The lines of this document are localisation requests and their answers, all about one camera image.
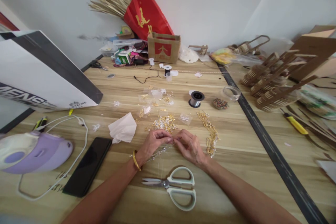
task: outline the yellow box cutter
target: yellow box cutter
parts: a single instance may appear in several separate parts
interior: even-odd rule
[[[308,131],[306,131],[306,129],[303,128],[302,125],[298,121],[296,121],[294,117],[283,111],[282,108],[280,108],[280,110],[286,117],[286,119],[294,126],[294,128],[297,129],[297,131],[299,131],[302,135],[308,135]]]

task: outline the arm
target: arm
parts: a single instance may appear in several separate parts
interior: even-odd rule
[[[299,224],[287,210],[206,155],[198,137],[181,130],[175,137],[182,155],[205,171],[222,188],[239,212],[251,223]]]
[[[161,144],[172,143],[172,136],[163,129],[150,131],[144,144],[135,155],[141,167]],[[67,216],[62,224],[105,223],[126,187],[138,172],[131,158],[108,180],[87,195]]]

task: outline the smartphone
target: smartphone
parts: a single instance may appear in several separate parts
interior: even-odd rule
[[[112,144],[108,138],[96,137],[77,168],[64,186],[63,193],[76,197],[84,197]]]

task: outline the person's left hand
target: person's left hand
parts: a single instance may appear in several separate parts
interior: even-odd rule
[[[172,135],[163,129],[150,131],[136,154],[139,166],[143,165],[162,144],[173,144]]]

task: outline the charging cable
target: charging cable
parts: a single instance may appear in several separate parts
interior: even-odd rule
[[[62,122],[68,121],[68,120],[73,119],[73,118],[77,118],[79,125],[85,126],[85,128],[86,128],[86,133],[85,133],[85,144],[84,144],[84,147],[83,147],[82,151],[80,152],[80,154],[76,157],[75,161],[72,163],[72,165],[70,166],[70,168],[68,169],[68,171],[64,174],[64,176],[63,176],[62,178],[60,178],[59,180],[57,180],[56,183],[55,183],[54,185],[52,185],[52,186],[51,186],[45,193],[43,193],[42,195],[40,195],[40,196],[38,196],[38,197],[31,197],[31,196],[28,195],[27,193],[22,192],[22,191],[20,190],[20,186],[21,186],[22,178],[23,178],[23,175],[24,175],[24,174],[21,174],[19,183],[18,183],[18,185],[17,185],[17,190],[16,190],[16,192],[17,192],[21,197],[25,198],[26,200],[29,200],[29,201],[36,201],[36,200],[41,199],[41,198],[42,198],[44,195],[46,195],[48,192],[50,192],[50,191],[52,190],[52,188],[53,188],[54,186],[56,186],[56,185],[57,185],[57,184],[58,184],[64,177],[66,177],[66,175],[71,171],[71,169],[73,168],[73,166],[75,165],[75,163],[77,162],[77,160],[79,159],[79,157],[81,156],[81,154],[83,153],[83,151],[84,151],[85,148],[86,148],[86,145],[87,145],[87,142],[88,142],[88,136],[87,136],[87,135],[88,135],[88,131],[89,131],[89,129],[88,129],[88,127],[86,126],[85,121],[84,121],[83,118],[78,117],[78,116],[75,116],[75,115],[73,115],[73,114],[72,114],[72,115],[67,115],[67,116],[64,116],[64,117],[61,117],[61,118],[58,118],[58,119],[56,119],[56,120],[54,120],[54,121],[51,121],[51,122],[49,122],[49,123],[46,124],[46,125],[43,125],[43,126],[38,127],[36,130],[41,130],[41,129],[43,129],[44,127],[46,127],[47,125],[49,125],[49,124],[51,124],[51,123],[53,123],[53,122],[55,122],[55,121],[58,121],[58,120],[60,120],[60,119],[66,118],[66,117],[70,117],[70,118],[67,118],[67,119],[65,119],[65,120],[63,120],[63,121],[60,121],[59,123],[56,123],[56,124],[55,124],[54,126],[52,126],[46,133],[48,133],[50,130],[52,130],[54,127],[56,127],[58,124],[60,124],[60,123],[62,123]]]

